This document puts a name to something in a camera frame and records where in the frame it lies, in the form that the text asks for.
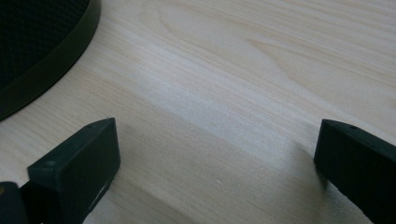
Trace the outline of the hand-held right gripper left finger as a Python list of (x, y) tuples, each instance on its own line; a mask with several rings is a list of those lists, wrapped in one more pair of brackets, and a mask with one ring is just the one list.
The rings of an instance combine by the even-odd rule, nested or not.
[(82, 224), (120, 168), (116, 120), (84, 126), (27, 168), (21, 188), (31, 224)]

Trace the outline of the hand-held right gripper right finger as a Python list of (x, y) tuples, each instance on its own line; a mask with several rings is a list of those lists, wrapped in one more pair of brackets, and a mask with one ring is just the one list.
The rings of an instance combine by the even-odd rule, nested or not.
[(314, 163), (374, 224), (396, 224), (396, 146), (356, 126), (325, 119)]

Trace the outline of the black mesh trash can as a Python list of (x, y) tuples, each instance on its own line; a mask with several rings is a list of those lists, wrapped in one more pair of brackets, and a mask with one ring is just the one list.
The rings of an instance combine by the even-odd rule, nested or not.
[(0, 120), (68, 72), (100, 15), (101, 0), (0, 0)]

